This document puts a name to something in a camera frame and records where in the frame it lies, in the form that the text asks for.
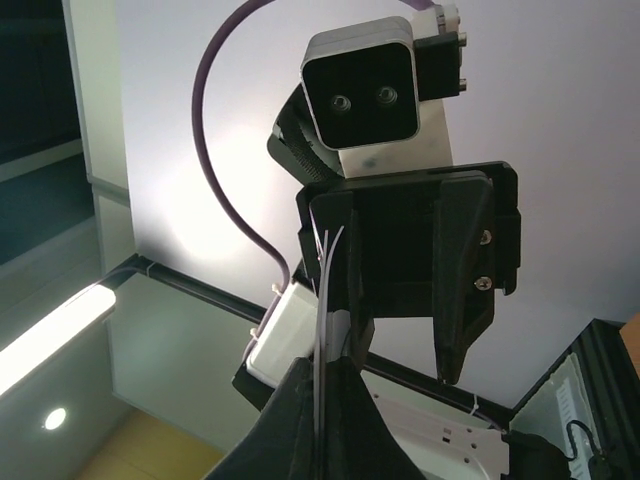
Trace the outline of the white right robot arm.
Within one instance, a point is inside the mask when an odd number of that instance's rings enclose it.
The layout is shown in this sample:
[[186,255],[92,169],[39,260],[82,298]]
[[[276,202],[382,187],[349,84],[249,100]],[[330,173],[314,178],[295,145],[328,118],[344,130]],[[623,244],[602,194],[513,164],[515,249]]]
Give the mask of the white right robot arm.
[[[247,436],[211,479],[420,479],[422,470],[393,437],[351,358],[326,366],[325,404],[315,400],[315,365],[295,360]],[[436,430],[433,445],[470,471],[488,469],[478,445],[496,454],[496,479],[567,479],[569,458],[542,437],[486,429],[471,438]]]

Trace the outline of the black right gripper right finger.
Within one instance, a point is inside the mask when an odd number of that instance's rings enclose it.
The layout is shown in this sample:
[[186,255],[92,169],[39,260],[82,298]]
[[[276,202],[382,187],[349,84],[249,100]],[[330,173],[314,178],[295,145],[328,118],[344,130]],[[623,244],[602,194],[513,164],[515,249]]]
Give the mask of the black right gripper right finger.
[[326,368],[324,479],[422,479],[348,357]]

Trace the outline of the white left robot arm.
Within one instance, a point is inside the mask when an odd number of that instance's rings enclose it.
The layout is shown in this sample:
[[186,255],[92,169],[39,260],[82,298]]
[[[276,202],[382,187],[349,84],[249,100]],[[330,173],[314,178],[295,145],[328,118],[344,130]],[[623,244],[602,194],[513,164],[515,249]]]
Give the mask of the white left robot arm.
[[317,231],[336,227],[329,285],[346,323],[433,322],[439,381],[460,378],[471,345],[492,324],[495,294],[511,294],[521,262],[518,176],[494,162],[309,181],[297,196],[300,268],[256,328],[247,371],[269,387],[312,353],[321,265]]

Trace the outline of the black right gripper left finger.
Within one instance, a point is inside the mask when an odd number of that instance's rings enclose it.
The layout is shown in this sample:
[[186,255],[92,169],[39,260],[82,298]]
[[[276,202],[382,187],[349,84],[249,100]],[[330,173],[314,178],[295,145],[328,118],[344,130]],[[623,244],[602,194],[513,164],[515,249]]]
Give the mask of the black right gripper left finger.
[[313,367],[298,358],[245,438],[213,468],[209,479],[314,477]]

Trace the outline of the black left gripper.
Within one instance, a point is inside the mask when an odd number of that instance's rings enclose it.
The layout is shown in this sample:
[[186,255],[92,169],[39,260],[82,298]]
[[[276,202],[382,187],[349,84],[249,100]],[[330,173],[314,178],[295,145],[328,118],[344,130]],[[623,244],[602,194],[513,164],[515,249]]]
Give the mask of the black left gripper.
[[332,179],[296,196],[326,363],[361,368],[374,318],[431,317],[438,379],[458,383],[521,266],[519,178],[505,162]]

